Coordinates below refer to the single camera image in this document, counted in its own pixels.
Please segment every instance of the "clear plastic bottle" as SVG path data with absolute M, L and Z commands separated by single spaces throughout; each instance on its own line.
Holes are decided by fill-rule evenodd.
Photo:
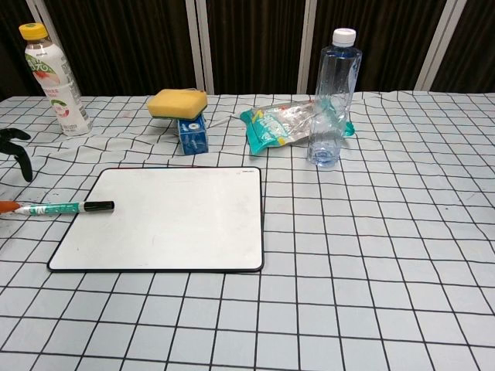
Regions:
M 339 161 L 362 52 L 353 48 L 356 31 L 336 29 L 332 45 L 322 50 L 315 110 L 309 132 L 308 161 L 333 166 Z
M 51 42 L 41 23 L 22 25 L 19 31 L 28 42 L 26 61 L 52 104 L 63 133 L 88 133 L 92 124 L 84 110 L 79 89 L 62 49 Z

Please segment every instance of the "small blue box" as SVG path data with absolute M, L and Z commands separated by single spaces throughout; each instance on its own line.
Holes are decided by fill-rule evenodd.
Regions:
M 184 155 L 208 152 L 207 128 L 203 114 L 194 120 L 179 120 L 179 137 Z

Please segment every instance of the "marker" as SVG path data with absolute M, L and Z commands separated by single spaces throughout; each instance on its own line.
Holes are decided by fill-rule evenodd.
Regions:
M 92 213 L 94 211 L 112 211 L 115 208 L 113 201 L 84 202 L 84 203 L 47 203 L 41 205 L 22 206 L 14 213 L 24 215 L 43 214 L 75 214 Z

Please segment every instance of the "yellow sponge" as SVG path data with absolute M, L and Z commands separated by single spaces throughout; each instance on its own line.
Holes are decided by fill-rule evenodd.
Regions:
M 207 107 L 207 94 L 199 90 L 164 89 L 148 102 L 153 117 L 193 120 Z

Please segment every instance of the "whiteboard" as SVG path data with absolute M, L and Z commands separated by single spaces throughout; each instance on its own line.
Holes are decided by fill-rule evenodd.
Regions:
M 52 271 L 256 271 L 263 266 L 259 168 L 112 168 L 48 262 Z

